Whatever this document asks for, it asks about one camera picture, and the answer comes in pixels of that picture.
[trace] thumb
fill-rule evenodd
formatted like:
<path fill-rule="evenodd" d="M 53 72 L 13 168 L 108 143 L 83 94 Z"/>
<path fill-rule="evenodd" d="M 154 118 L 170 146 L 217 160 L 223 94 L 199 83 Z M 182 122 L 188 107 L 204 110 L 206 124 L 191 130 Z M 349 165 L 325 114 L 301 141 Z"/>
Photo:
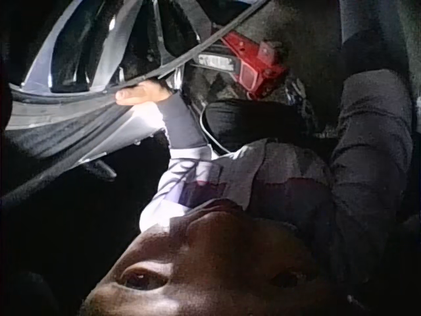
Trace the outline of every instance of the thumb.
<path fill-rule="evenodd" d="M 144 97 L 145 88 L 143 86 L 136 86 L 134 88 L 125 88 L 116 93 L 116 100 L 129 99 L 132 97 Z"/>

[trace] eye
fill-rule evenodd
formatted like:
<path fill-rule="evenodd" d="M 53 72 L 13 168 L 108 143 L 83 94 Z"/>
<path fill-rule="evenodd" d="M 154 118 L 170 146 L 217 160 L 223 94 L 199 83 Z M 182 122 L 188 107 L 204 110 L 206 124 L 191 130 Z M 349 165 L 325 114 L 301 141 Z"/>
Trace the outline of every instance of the eye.
<path fill-rule="evenodd" d="M 150 271 L 126 271 L 121 284 L 134 290 L 151 291 L 164 286 L 168 280 Z"/>
<path fill-rule="evenodd" d="M 280 288 L 293 288 L 309 282 L 315 277 L 315 275 L 308 275 L 302 272 L 286 271 L 276 275 L 270 283 Z"/>

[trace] red car jack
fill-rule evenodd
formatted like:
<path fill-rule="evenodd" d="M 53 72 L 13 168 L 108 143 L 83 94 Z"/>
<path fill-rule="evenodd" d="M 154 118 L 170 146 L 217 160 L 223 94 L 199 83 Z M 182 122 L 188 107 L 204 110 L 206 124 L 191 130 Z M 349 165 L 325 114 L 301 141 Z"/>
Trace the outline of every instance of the red car jack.
<path fill-rule="evenodd" d="M 285 78 L 288 69 L 281 65 L 279 47 L 259 44 L 233 31 L 194 58 L 195 65 L 231 74 L 247 90 L 249 99 L 262 99 Z"/>

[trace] hand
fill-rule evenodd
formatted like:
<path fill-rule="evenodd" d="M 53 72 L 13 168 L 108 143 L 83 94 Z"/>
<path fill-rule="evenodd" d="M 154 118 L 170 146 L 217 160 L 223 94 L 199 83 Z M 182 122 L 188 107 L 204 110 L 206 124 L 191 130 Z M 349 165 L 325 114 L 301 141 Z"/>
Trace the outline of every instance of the hand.
<path fill-rule="evenodd" d="M 121 89 L 116 93 L 118 105 L 137 105 L 145 102 L 159 102 L 168 99 L 171 91 L 154 81 L 144 81 L 134 88 Z"/>

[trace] black pants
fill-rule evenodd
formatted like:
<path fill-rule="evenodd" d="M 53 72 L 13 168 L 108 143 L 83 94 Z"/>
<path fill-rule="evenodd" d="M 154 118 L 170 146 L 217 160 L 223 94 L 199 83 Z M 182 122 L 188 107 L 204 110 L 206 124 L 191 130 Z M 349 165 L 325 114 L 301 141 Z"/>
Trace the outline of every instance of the black pants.
<path fill-rule="evenodd" d="M 277 102 L 218 101 L 206 107 L 202 123 L 210 138 L 216 140 L 210 142 L 219 154 L 225 154 L 224 149 L 237 151 L 263 138 L 276 138 L 279 142 L 312 149 L 328 161 L 336 145 L 336 140 L 304 137 L 305 123 L 301 116 L 293 107 Z"/>

